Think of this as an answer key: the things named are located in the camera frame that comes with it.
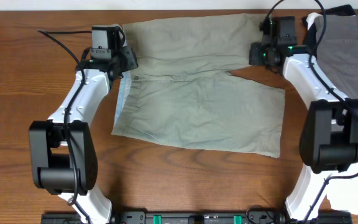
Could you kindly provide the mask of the khaki green shorts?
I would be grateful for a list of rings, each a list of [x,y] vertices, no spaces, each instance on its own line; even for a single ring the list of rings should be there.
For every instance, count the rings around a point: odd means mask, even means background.
[[[121,80],[112,133],[185,149],[280,155],[283,89],[236,77],[261,14],[124,25],[139,66]]]

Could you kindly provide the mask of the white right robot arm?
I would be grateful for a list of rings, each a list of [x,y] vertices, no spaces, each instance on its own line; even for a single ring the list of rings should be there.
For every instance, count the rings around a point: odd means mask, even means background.
[[[304,45],[254,42],[251,65],[278,67],[308,109],[300,136],[303,167],[285,211],[272,223],[349,223],[348,212],[320,212],[329,187],[344,189],[358,178],[358,99],[339,91]]]

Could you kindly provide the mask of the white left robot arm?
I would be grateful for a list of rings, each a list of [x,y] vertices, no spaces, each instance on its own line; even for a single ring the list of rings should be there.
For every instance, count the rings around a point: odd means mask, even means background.
[[[45,213],[42,223],[115,223],[112,202],[96,184],[98,160],[90,126],[112,82],[138,67],[130,46],[85,49],[76,79],[60,107],[29,127],[34,184],[64,199],[73,213]]]

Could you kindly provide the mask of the black folded garment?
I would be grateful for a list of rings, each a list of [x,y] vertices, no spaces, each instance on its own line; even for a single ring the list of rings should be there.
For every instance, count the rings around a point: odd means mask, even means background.
[[[350,4],[326,9],[325,12],[326,15],[334,15],[334,16],[356,15],[355,10]],[[316,44],[316,27],[314,26],[314,20],[322,15],[323,15],[322,12],[312,12],[301,19],[304,27],[307,30],[305,38],[303,39],[303,45],[307,45],[310,50],[312,50]]]

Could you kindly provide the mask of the grey folded shorts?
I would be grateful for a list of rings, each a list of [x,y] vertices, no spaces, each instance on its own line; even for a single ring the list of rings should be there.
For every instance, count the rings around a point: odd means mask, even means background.
[[[358,16],[326,16],[318,65],[349,98],[358,99]]]

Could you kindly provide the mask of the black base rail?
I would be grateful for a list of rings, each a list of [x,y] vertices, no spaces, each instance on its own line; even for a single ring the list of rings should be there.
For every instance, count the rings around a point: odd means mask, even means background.
[[[41,216],[41,224],[82,223],[74,213],[46,213]],[[251,210],[245,213],[145,213],[124,212],[110,223],[118,224],[284,224],[302,223],[290,219],[283,212]],[[348,212],[320,212],[317,218],[307,221],[312,224],[352,224]]]

